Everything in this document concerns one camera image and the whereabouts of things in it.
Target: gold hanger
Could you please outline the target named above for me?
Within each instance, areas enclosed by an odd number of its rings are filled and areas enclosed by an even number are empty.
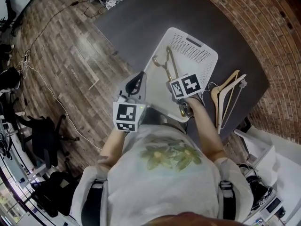
[[[239,73],[239,70],[236,70],[234,71],[234,73],[220,86],[217,86],[217,87],[214,87],[212,90],[211,90],[211,99],[213,100],[213,103],[214,103],[214,106],[215,106],[215,127],[218,126],[218,93],[226,87],[227,84],[229,84],[229,82],[235,78],[237,79],[237,76],[238,76],[238,73]],[[229,107],[229,103],[230,103],[230,100],[231,100],[231,97],[232,97],[232,94],[233,94],[233,90],[234,90],[234,87],[231,91],[231,94],[230,94],[230,98],[229,98],[229,101],[228,101],[228,104],[227,104],[227,107],[226,107],[226,110],[225,110],[225,113],[224,113],[224,116],[222,118],[222,120],[224,119],[225,117],[225,114],[227,112],[227,109]]]

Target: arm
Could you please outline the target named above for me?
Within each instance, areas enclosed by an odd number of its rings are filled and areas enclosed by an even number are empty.
[[[227,157],[224,151],[220,136],[217,134],[206,109],[195,98],[187,98],[193,110],[196,120],[198,135],[201,141],[201,149],[204,155],[211,161],[216,161],[219,158]]]
[[[101,165],[110,169],[120,159],[124,144],[126,133],[124,131],[116,130],[115,128],[110,133],[107,141],[105,142],[101,156],[107,156],[108,158]]]

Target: basket handle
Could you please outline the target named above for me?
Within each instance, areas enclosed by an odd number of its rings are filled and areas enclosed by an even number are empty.
[[[187,40],[188,42],[190,42],[190,43],[192,43],[192,44],[198,46],[198,47],[202,47],[203,44],[204,44],[204,43],[202,43],[200,40],[197,40],[196,38],[194,38],[194,37],[192,37],[192,36],[190,36],[190,35],[187,36],[186,40]]]

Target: clothes hanger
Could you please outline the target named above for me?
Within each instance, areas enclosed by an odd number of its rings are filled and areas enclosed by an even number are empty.
[[[237,97],[236,97],[236,99],[235,99],[235,102],[233,103],[233,106],[232,106],[232,108],[231,108],[231,110],[230,110],[230,113],[229,113],[228,116],[227,116],[226,121],[225,121],[225,119],[224,119],[224,118],[225,118],[225,115],[226,115],[226,112],[224,113],[224,116],[223,116],[223,119],[222,119],[222,125],[223,125],[223,126],[221,126],[221,129],[224,129],[225,125],[227,124],[227,122],[228,122],[228,120],[229,120],[229,118],[230,118],[230,116],[231,116],[231,113],[232,113],[232,111],[233,111],[233,109],[234,109],[234,107],[235,107],[235,104],[236,104],[236,102],[237,102],[237,100],[238,100],[238,97],[239,97],[239,95],[240,95],[242,89],[243,89],[244,87],[246,87],[247,84],[248,84],[248,83],[245,81],[245,79],[243,79],[243,80],[240,82],[240,84],[239,84],[239,87],[240,87],[239,93],[238,93],[238,95],[237,95]]]
[[[215,127],[218,126],[218,93],[226,87],[226,85],[235,77],[235,79],[237,79],[237,76],[238,76],[238,73],[239,73],[240,70],[236,70],[234,71],[234,73],[220,86],[217,86],[217,87],[214,87],[212,90],[211,90],[211,99],[213,100],[213,103],[214,103],[214,106],[215,106]],[[233,94],[233,90],[234,88],[232,89],[232,92],[231,92],[231,95],[230,95],[230,98],[229,98],[229,102],[231,100],[231,97],[232,97],[232,94]],[[226,107],[226,110],[225,110],[225,114],[227,112],[227,109],[229,107],[229,102],[227,104],[227,107]]]
[[[221,92],[220,92],[220,98],[219,98],[219,105],[218,105],[218,124],[217,124],[217,133],[219,134],[221,132],[221,126],[222,126],[222,112],[223,112],[223,106],[224,106],[224,100],[227,95],[227,93],[234,88],[239,82],[242,81],[243,78],[246,77],[246,74],[243,74],[240,76],[238,79],[233,81],[230,85],[225,87]]]

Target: white plastic laundry basket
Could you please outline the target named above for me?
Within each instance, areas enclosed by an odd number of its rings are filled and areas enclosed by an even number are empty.
[[[177,121],[186,122],[188,117],[181,116],[179,106],[172,101],[172,95],[167,89],[168,78],[165,70],[156,67],[152,61],[152,57],[157,55],[157,61],[164,64],[167,46],[172,49],[179,77],[188,73],[196,73],[201,81],[202,91],[209,82],[218,55],[206,44],[187,33],[176,28],[169,28],[144,69],[147,75],[146,102],[163,114]],[[171,76],[175,79],[171,58],[169,58],[167,66]]]

